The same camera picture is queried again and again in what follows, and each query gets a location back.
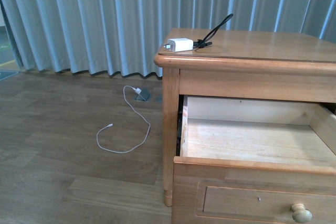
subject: open drawer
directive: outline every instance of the open drawer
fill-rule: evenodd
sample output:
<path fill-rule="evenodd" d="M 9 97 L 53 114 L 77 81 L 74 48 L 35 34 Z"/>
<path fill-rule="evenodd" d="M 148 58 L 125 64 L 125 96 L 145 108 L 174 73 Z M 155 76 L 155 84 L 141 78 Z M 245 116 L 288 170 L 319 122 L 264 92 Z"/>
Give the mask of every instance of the open drawer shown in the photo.
<path fill-rule="evenodd" d="M 187 97 L 173 223 L 336 223 L 336 116 L 317 103 Z"/>

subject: white curtain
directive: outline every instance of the white curtain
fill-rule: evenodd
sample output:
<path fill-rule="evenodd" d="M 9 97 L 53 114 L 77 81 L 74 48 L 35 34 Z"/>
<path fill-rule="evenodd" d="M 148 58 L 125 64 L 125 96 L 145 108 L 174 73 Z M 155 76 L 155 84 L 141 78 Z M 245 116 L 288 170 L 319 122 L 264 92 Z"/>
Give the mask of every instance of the white curtain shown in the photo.
<path fill-rule="evenodd" d="M 336 42 L 336 0 L 2 0 L 26 69 L 155 72 L 173 27 L 287 31 Z"/>

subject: drawer knob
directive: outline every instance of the drawer knob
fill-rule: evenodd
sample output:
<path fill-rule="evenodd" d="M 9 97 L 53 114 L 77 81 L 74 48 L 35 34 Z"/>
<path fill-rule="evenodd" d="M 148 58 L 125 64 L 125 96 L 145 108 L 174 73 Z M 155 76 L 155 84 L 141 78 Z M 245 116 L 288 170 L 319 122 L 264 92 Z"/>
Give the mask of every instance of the drawer knob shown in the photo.
<path fill-rule="evenodd" d="M 294 204 L 290 210 L 293 212 L 293 220 L 297 223 L 307 223 L 313 217 L 311 212 L 308 211 L 303 204 Z"/>

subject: wooden floor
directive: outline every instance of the wooden floor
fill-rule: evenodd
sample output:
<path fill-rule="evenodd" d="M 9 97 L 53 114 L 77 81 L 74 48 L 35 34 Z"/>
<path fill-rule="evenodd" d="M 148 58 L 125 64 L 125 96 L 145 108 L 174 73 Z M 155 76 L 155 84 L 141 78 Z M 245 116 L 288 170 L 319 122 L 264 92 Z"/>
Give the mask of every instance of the wooden floor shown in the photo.
<path fill-rule="evenodd" d="M 153 95 L 126 105 L 124 85 Z M 162 189 L 162 104 L 155 80 L 20 73 L 0 81 L 0 223 L 171 223 Z"/>

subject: white power adapter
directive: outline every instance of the white power adapter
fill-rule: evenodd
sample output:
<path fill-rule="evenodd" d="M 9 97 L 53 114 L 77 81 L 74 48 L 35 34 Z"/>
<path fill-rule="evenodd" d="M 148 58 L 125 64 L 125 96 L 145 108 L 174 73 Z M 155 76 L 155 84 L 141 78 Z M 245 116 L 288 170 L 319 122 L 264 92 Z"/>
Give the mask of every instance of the white power adapter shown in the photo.
<path fill-rule="evenodd" d="M 194 42 L 187 38 L 168 39 L 163 46 L 172 52 L 190 51 L 194 48 Z"/>

